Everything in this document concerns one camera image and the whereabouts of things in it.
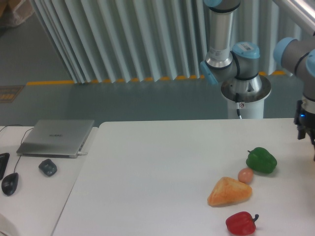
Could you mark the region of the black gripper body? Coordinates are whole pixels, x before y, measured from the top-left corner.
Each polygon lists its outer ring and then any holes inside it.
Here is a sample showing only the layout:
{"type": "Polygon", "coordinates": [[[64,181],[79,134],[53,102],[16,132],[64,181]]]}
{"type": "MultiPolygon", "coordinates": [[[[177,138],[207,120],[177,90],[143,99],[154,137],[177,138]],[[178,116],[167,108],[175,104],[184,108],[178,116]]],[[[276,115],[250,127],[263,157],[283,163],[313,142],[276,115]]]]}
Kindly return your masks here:
{"type": "Polygon", "coordinates": [[[297,101],[294,124],[303,126],[306,135],[315,137],[315,102],[308,99],[297,101]]]}

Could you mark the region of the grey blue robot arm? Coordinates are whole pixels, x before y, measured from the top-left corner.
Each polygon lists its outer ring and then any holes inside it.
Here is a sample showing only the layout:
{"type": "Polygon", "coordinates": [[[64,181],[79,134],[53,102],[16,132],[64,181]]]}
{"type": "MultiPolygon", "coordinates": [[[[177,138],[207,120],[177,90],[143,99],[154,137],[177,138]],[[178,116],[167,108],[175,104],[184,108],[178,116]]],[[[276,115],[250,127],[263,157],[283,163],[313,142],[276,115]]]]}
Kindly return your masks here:
{"type": "MultiPolygon", "coordinates": [[[[308,39],[286,37],[274,48],[278,65],[299,78],[304,86],[297,101],[294,123],[298,139],[315,139],[315,5],[309,0],[278,0],[292,20],[307,31],[308,39]]],[[[207,0],[211,11],[210,48],[200,64],[210,84],[221,83],[229,118],[262,118],[264,101],[271,92],[269,80],[258,73],[259,47],[251,42],[231,45],[231,32],[238,0],[207,0]]]]}

